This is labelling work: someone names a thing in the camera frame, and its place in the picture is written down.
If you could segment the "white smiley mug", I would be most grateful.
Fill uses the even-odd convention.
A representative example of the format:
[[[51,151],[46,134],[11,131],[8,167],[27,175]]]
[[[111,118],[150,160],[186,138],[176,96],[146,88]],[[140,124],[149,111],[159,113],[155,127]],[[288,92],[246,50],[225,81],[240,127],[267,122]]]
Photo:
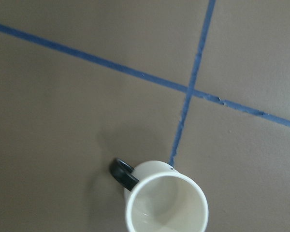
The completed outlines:
[[[204,232],[209,209],[204,192],[171,165],[151,160],[136,167],[115,158],[112,177],[123,187],[130,232]]]

